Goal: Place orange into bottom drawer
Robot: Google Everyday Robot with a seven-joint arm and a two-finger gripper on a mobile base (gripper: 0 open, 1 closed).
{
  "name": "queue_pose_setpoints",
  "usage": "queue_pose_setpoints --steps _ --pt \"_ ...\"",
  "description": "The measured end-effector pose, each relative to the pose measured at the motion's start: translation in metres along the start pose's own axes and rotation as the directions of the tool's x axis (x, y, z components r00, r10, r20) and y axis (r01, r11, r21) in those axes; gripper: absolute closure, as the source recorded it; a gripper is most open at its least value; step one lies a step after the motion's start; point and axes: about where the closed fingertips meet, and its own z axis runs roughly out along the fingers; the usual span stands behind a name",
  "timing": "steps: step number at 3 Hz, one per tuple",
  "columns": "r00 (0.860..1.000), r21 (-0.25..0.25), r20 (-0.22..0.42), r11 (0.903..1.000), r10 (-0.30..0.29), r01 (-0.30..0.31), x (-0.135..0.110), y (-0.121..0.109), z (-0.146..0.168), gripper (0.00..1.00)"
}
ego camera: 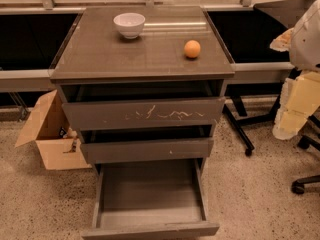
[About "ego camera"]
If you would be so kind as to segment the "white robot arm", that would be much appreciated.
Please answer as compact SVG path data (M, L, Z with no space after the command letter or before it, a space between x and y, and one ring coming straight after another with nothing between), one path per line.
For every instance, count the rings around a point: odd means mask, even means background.
M270 48L288 51L290 63L301 71L295 79L285 79L272 131L275 138L288 140L320 107L320 1L316 0L293 28L274 39Z

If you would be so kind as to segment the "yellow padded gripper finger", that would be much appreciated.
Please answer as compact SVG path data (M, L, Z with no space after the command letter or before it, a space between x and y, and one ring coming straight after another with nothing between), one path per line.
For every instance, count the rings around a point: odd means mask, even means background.
M278 52L288 51L291 46L292 32L293 29L290 28L279 35L277 38L273 39L270 43L270 48Z
M319 107L319 73L303 71L295 79L287 78L282 86L280 108L272 130L274 137L289 140L296 136Z

